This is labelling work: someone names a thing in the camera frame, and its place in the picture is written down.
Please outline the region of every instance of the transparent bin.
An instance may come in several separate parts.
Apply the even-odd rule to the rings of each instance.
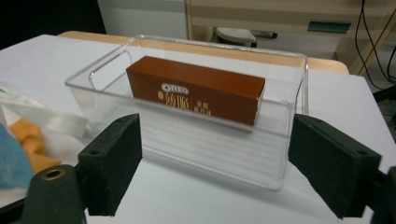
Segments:
[[[256,125],[246,127],[134,99],[125,69],[143,56],[265,77]],[[278,189],[296,107],[305,114],[308,110],[306,77],[307,58],[301,54],[140,35],[98,58],[65,84],[95,133],[119,117],[139,113],[143,153]],[[301,101],[297,100],[299,92]]]

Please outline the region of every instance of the white strap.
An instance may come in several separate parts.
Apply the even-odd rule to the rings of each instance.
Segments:
[[[0,105],[34,124],[59,133],[82,137],[88,121],[81,116],[45,107],[38,101],[0,86]]]

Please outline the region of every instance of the orange object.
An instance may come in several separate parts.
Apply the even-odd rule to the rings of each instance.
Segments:
[[[43,134],[40,128],[32,122],[27,119],[19,119],[9,129],[21,143],[35,174],[51,166],[61,164],[61,161],[45,155]]]

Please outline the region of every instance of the background wall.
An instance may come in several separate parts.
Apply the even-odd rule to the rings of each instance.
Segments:
[[[98,0],[109,35],[187,39],[184,0]]]

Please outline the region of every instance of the brown box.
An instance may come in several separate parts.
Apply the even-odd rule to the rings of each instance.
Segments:
[[[253,126],[265,79],[143,57],[126,69],[134,98]]]

